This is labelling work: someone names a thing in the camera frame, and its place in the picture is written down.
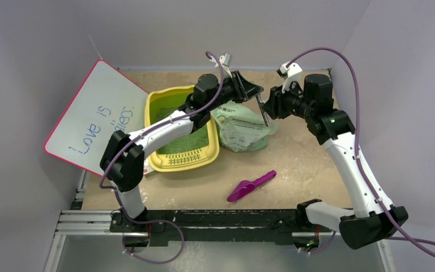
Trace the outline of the black ruler strip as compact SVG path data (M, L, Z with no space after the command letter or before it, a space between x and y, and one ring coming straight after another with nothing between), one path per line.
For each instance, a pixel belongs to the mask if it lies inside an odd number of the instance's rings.
M262 115L262 118L263 118L263 122L264 122L264 124L265 124L265 126L267 126L267 127L270 127L270 125L271 125L271 122L270 122L270 120L269 120L269 118L268 118L268 116L267 116L267 114L266 114L266 112L265 112L265 110L264 110L264 101L263 101L263 99L262 99L262 97L261 97L261 94L258 94L257 96L256 96L256 100L257 100L257 103L258 103L258 107L259 107L259 110L260 110L260 112L261 112L261 115Z

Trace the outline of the green cat litter bag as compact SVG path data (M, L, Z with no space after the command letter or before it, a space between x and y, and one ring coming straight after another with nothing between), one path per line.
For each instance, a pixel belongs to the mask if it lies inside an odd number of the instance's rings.
M254 152L268 146L267 136L274 134L278 124L265 121L259 114L232 101L211 111L219 127L222 146L234 152Z

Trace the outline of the yellow litter box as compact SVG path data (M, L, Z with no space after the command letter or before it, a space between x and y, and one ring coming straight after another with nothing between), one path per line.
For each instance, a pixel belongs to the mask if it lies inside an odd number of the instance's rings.
M151 92L146 101L145 126L150 126L170 115L182 105L194 86L180 86ZM219 134L213 119L195 133L171 141L147 161L159 172L177 172L196 169L212 163L219 154Z

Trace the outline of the magenta plastic litter scoop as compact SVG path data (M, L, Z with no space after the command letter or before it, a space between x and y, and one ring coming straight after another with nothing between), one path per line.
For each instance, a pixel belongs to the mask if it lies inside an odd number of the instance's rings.
M265 175L255 179L254 181L242 180L233 189L233 191L227 197L228 202L237 202L244 198L246 195L255 191L265 183L271 181L277 175L275 170L267 172Z

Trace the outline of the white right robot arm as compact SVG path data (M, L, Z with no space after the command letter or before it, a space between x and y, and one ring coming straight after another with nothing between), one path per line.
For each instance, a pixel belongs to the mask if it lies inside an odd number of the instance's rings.
M282 86L272 87L263 110L273 120L290 115L305 120L308 130L333 160L351 199L351 209L331 206L320 199L298 204L298 228L308 231L315 225L324 226L339 232L351 249L360 249L392 236L396 232L392 221L401 226L408 213L405 207L395 206L385 193L378 197L372 193L361 170L375 190L380 186L365 159L356 159L356 129L349 115L334 107L332 93L333 84L327 75L310 74L303 86L292 82L288 91Z

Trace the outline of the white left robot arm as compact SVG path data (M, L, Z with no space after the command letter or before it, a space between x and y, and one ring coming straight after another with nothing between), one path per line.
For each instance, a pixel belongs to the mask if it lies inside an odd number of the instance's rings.
M219 80L213 74L199 77L185 102L169 117L132 133L115 131L100 160L103 176L109 179L126 214L124 224L133 232L146 226L146 208L139 183L143 178L144 161L153 152L178 138L190 135L205 126L211 111L229 101L247 102L263 92L263 87L246 80L239 71Z

